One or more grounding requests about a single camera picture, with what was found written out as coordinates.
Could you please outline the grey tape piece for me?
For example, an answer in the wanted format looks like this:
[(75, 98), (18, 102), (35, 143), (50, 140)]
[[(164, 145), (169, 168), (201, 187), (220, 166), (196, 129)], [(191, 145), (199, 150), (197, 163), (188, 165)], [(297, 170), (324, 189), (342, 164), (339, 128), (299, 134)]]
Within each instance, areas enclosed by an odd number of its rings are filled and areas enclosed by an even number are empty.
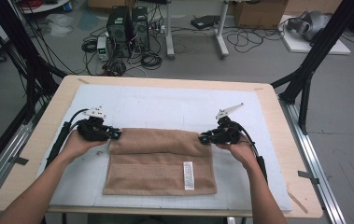
[(25, 158), (22, 158), (20, 156), (12, 157), (10, 159), (10, 162), (13, 164), (20, 164), (20, 165), (26, 165), (28, 160)]
[(319, 183), (319, 179), (314, 177), (311, 173), (299, 171), (298, 176), (309, 179), (313, 185), (317, 185)]

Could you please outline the thin wooden stick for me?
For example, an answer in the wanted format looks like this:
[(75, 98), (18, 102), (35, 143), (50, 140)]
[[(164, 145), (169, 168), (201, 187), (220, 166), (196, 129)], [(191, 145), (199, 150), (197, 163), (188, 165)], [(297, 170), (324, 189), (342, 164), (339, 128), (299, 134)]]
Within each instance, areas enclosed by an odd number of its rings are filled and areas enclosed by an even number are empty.
[(308, 214), (307, 208), (291, 193), (288, 191), (288, 195), (290, 198), (300, 207), (300, 209), (305, 213)]

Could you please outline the white grid mat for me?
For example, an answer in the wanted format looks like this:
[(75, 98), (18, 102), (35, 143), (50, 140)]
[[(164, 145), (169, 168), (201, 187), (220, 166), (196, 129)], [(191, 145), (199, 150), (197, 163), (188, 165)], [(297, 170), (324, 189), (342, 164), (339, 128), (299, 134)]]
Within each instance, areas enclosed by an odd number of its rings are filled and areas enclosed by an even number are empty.
[[(177, 129), (203, 133), (217, 126), (221, 109), (233, 107), (230, 118), (240, 123), (263, 156), (268, 186), (282, 211), (292, 209), (277, 161), (274, 141), (264, 118), (264, 105), (255, 91), (222, 91), (155, 87), (82, 85), (65, 119), (84, 119), (82, 109), (102, 107), (105, 123), (117, 128)], [(156, 208), (172, 210), (243, 211), (251, 209), (248, 175), (226, 150), (214, 147), (217, 191), (209, 195), (105, 195), (109, 149), (95, 147), (70, 164), (50, 203), (52, 206)]]

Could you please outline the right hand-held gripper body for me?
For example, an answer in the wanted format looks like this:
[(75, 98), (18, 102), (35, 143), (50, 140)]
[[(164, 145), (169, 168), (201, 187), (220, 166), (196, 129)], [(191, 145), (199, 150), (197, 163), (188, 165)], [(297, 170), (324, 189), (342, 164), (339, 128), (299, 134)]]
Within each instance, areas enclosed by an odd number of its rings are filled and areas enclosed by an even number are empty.
[(212, 142), (214, 144), (236, 144), (240, 140), (243, 127), (236, 121), (232, 121), (229, 115), (241, 108), (244, 104), (240, 103), (231, 107), (221, 109), (216, 116), (218, 128), (213, 130)]

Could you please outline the large black computer tower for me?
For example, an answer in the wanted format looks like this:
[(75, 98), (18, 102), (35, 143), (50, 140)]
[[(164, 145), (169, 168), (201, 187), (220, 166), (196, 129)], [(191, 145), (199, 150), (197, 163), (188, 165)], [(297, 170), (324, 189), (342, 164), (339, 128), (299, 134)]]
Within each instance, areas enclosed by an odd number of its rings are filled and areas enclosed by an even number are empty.
[(133, 36), (129, 8), (127, 6), (114, 6), (111, 8), (106, 28), (109, 38), (115, 44), (114, 50), (121, 57), (129, 57), (129, 43)]

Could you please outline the white floor board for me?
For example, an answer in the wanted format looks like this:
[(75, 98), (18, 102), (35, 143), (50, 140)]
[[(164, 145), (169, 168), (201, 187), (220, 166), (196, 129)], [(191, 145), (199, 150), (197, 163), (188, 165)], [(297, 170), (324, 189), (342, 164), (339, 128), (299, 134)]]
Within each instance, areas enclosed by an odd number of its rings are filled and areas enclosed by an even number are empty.
[[(284, 44), (290, 52), (308, 53), (311, 50), (309, 43), (295, 31), (287, 29), (286, 25), (288, 19), (290, 19), (290, 15), (283, 15), (278, 27), (278, 31), (282, 34)], [(332, 55), (349, 55), (350, 49), (340, 40), (337, 40), (329, 53)]]

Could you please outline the white power supply unit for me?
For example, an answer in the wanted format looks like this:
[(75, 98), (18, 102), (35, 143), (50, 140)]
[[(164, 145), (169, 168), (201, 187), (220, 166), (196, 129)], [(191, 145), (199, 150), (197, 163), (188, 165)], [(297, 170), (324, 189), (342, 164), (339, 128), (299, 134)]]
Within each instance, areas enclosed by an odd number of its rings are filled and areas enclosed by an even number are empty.
[(111, 49), (106, 36), (99, 36), (97, 38), (97, 53), (102, 62), (110, 59)]

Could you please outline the clear plastic sheet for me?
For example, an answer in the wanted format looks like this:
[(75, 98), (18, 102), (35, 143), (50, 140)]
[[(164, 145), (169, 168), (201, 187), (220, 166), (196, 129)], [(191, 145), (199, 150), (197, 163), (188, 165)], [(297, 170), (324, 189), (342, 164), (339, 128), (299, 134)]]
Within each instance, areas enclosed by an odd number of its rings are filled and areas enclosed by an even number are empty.
[(50, 34), (52, 36), (63, 37), (73, 31), (73, 18), (64, 14), (49, 14), (47, 17), (49, 21)]

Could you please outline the large cardboard box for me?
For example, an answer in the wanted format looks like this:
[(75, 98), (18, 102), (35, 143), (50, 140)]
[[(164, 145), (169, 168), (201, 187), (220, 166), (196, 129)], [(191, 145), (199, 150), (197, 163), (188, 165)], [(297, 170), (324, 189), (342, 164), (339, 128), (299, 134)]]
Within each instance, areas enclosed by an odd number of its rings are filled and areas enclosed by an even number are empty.
[(237, 3), (234, 22), (239, 27), (276, 29), (289, 0), (261, 0), (259, 3)]

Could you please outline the person's left hand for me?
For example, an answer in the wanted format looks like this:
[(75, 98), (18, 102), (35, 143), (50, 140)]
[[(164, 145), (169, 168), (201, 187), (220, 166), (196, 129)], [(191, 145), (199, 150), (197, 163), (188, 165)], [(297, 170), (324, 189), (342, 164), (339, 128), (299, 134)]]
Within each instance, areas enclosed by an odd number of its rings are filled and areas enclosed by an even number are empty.
[(77, 130), (74, 130), (68, 135), (64, 148), (56, 157), (56, 160), (69, 164), (74, 159), (84, 155), (89, 149), (99, 147), (105, 143), (106, 141), (87, 141)]

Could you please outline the low cardboard box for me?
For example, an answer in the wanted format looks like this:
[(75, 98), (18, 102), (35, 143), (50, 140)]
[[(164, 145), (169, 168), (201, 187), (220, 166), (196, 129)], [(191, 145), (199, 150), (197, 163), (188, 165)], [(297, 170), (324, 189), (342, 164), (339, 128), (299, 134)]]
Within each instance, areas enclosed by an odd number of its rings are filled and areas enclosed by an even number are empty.
[(136, 0), (87, 0), (91, 8), (112, 8), (114, 6), (133, 7)]

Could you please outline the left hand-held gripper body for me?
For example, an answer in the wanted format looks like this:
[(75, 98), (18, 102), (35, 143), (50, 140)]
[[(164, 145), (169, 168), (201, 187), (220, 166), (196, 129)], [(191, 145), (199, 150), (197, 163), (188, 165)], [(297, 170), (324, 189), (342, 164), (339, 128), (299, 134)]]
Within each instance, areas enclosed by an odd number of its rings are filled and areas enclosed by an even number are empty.
[(110, 138), (109, 127), (104, 124), (106, 114), (102, 107), (85, 109), (87, 116), (78, 122), (78, 133), (87, 141), (106, 141)]

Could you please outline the white desk frame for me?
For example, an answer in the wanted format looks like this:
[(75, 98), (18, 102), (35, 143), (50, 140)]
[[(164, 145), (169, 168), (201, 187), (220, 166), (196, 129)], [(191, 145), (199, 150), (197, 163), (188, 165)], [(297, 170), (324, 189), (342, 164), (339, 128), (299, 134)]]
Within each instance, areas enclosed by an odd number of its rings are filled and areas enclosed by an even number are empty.
[[(165, 0), (165, 8), (166, 8), (166, 31), (165, 31), (165, 44), (166, 44), (166, 56), (174, 60), (175, 59), (175, 51), (174, 51), (174, 42), (172, 37), (172, 30), (171, 30), (171, 4), (173, 0)], [(221, 9), (219, 14), (219, 25), (217, 28), (214, 29), (214, 35), (216, 41), (219, 46), (220, 51), (220, 58), (223, 60), (229, 56), (229, 50), (226, 47), (225, 41), (222, 36), (224, 23), (227, 16), (227, 10), (229, 7), (230, 0), (220, 0), (221, 1)]]

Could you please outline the slim black computer tower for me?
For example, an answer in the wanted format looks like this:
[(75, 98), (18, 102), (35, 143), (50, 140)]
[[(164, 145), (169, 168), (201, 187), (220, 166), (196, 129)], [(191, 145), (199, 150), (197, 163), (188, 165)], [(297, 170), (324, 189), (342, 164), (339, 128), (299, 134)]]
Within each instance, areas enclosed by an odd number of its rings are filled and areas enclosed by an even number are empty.
[(149, 50), (148, 12), (146, 7), (132, 8), (135, 47), (141, 52)]

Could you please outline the tan towel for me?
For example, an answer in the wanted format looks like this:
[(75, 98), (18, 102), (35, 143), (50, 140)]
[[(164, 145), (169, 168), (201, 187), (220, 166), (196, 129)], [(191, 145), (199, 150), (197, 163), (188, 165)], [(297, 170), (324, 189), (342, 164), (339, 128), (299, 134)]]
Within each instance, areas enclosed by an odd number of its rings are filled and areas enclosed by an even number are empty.
[(183, 130), (124, 128), (109, 146), (105, 195), (188, 196), (217, 192), (212, 148)]

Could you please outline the aluminium rail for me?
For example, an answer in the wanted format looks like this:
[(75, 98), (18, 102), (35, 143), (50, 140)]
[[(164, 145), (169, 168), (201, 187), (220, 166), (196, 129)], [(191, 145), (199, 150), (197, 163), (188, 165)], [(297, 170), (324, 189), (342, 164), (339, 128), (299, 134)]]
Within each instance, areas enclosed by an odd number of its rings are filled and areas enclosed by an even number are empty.
[(28, 105), (24, 105), (0, 136), (0, 183), (6, 179), (14, 165), (10, 159), (20, 156), (48, 105), (37, 105), (32, 116), (28, 116)]
[(309, 136), (304, 134), (302, 128), (298, 124), (298, 109), (295, 105), (288, 105), (283, 101), (279, 101), (279, 103), (287, 122), (290, 125), (291, 133), (303, 158), (306, 172), (311, 173), (314, 177), (319, 179), (319, 183), (317, 185), (311, 184), (318, 195), (321, 209), (325, 212), (325, 215), (331, 224), (347, 224), (340, 206), (333, 194), (329, 181), (322, 169), (317, 152)]

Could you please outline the grey helmet-like device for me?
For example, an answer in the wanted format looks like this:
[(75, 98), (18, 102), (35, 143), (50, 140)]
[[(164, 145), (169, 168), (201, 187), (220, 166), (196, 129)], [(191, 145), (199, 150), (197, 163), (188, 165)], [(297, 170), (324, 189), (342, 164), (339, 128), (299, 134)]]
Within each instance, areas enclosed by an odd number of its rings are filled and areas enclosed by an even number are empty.
[(330, 21), (332, 14), (317, 10), (305, 11), (300, 16), (287, 19), (287, 29), (301, 35), (311, 42), (319, 35)]

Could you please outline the round white table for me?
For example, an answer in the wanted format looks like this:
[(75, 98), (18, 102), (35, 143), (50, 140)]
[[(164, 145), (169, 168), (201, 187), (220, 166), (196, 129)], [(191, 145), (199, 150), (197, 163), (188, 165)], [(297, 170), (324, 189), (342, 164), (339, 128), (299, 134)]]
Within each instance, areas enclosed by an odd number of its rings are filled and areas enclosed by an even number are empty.
[(22, 0), (20, 9), (24, 14), (32, 14), (53, 10), (68, 2), (70, 0), (54, 0), (54, 3), (47, 4), (45, 0)]

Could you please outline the flat black device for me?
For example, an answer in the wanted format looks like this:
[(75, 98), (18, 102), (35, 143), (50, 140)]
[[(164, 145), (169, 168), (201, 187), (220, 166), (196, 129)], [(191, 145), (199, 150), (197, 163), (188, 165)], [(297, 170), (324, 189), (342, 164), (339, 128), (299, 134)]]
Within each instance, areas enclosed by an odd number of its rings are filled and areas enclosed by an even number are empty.
[(204, 30), (205, 28), (216, 27), (220, 25), (220, 22), (220, 16), (205, 15), (191, 20), (191, 25), (198, 30)]

